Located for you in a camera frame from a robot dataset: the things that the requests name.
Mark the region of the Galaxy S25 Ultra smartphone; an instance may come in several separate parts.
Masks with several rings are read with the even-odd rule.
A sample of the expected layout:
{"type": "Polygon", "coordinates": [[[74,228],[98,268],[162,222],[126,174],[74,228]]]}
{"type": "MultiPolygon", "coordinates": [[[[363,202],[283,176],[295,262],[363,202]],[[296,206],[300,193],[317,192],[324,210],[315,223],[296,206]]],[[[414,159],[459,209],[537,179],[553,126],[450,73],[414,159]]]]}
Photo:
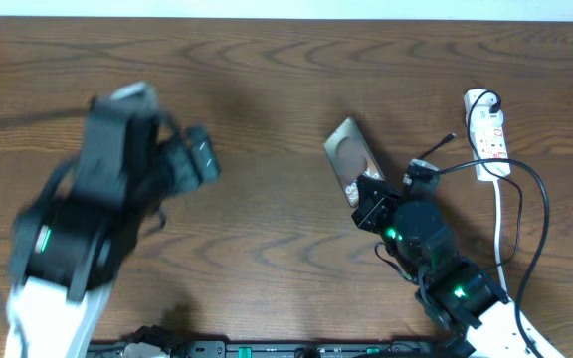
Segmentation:
{"type": "Polygon", "coordinates": [[[376,180],[385,179],[353,118],[346,118],[328,136],[323,148],[350,207],[358,206],[357,179],[360,175],[376,180]]]}

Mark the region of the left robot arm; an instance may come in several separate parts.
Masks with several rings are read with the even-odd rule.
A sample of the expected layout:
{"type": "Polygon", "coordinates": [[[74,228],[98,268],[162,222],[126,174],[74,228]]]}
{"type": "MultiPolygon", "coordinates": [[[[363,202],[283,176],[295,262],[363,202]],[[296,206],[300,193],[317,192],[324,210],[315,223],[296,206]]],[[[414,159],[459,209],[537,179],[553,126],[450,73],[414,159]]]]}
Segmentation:
{"type": "Polygon", "coordinates": [[[143,221],[219,176],[206,130],[180,126],[154,86],[94,98],[80,152],[14,221],[6,355],[85,356],[143,221]]]}

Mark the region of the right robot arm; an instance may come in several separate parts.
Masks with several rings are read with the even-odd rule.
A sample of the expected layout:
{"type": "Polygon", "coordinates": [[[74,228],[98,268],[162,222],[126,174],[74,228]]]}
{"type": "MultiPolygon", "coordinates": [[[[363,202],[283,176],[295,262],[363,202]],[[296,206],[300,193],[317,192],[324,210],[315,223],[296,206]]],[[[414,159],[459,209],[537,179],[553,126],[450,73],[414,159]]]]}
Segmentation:
{"type": "Polygon", "coordinates": [[[397,191],[386,182],[358,177],[352,219],[377,234],[392,267],[415,285],[416,299],[452,338],[434,347],[443,357],[558,357],[558,351],[516,313],[507,292],[459,253],[453,230],[436,202],[439,179],[415,179],[397,191]]]}

